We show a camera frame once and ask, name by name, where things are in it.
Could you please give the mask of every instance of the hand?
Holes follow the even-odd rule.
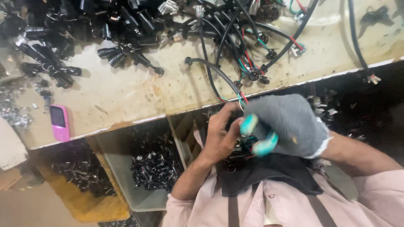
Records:
[[[327,148],[332,138],[328,128],[317,121],[310,104],[300,95],[270,95],[251,101],[244,110],[242,134],[254,134],[260,140],[253,146],[253,153],[269,152],[315,158]],[[278,145],[267,146],[271,131],[279,136]]]
[[[218,114],[209,118],[205,148],[199,155],[199,158],[208,165],[214,165],[228,157],[233,151],[236,140],[240,135],[240,122],[242,119],[236,119],[231,124],[228,132],[226,132],[225,127],[231,113],[239,109],[238,103],[226,103]]]

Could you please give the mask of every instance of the work glove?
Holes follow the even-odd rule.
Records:
[[[259,156],[273,151],[312,159],[323,153],[332,138],[300,95],[270,95],[251,101],[244,116],[240,132],[257,137],[252,152]]]

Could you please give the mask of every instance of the pink shirt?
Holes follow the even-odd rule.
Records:
[[[353,178],[357,201],[346,200],[321,175],[313,177],[324,190],[317,197],[338,227],[404,227],[404,170]],[[168,195],[163,227],[228,227],[228,198],[219,184],[212,170],[195,200]],[[307,196],[284,182],[264,180],[237,199],[240,227],[263,227],[267,201],[284,227],[322,227]]]

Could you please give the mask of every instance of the workbench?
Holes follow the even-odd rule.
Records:
[[[301,2],[304,5],[309,4],[309,0]],[[244,83],[241,90],[247,97],[360,70],[351,43],[347,2],[345,0],[322,2],[316,7],[298,39],[298,42],[305,45],[307,52],[299,58],[290,53],[284,55],[268,69],[266,75],[271,78],[268,85],[257,82]],[[370,67],[398,61],[404,56],[404,31],[401,31],[404,29],[404,21],[401,16],[392,18],[397,9],[394,0],[355,1],[357,30],[359,32],[359,21],[367,10],[374,11],[382,5],[389,8],[388,14],[394,25],[388,27],[378,23],[370,26],[359,39],[363,56]],[[287,9],[273,24],[290,35],[293,35],[299,26]],[[211,53],[215,48],[213,41],[206,39],[205,42],[208,53]],[[284,38],[273,34],[267,46],[282,49],[286,42]],[[52,80],[53,104],[63,105],[68,109],[71,139],[164,118],[220,102],[210,87],[204,65],[194,63],[187,66],[181,62],[185,57],[203,58],[197,37],[169,44],[161,49],[150,49],[145,53],[152,64],[165,70],[165,74],[161,77],[155,76],[152,69],[141,65],[134,66],[129,61],[125,69],[112,68],[107,60],[97,56],[97,50],[113,46],[115,44],[110,41],[76,45],[76,55],[65,63],[68,66],[82,68],[83,76],[74,77],[76,82],[69,89],[57,88],[55,81]],[[268,62],[264,58],[265,50],[260,50],[258,46],[251,51],[251,55],[257,65]],[[210,61],[213,60],[214,55],[210,55]],[[234,60],[229,62],[223,59],[220,63],[221,69],[232,80],[238,79],[240,73]],[[227,99],[236,98],[226,82],[215,77],[215,84],[221,96]],[[28,149],[58,143],[52,133],[51,118],[48,113],[43,113],[44,100],[33,88],[27,88],[16,103],[20,106],[32,106],[34,103],[39,107],[30,113],[33,117],[30,127],[19,131]]]

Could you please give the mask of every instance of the cut-off glove fingertip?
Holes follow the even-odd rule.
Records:
[[[250,135],[258,124],[258,116],[255,114],[247,115],[240,124],[240,134]]]
[[[252,147],[252,153],[257,156],[265,156],[271,153],[277,143],[278,143],[278,134],[275,132],[270,132],[265,140],[258,141]]]

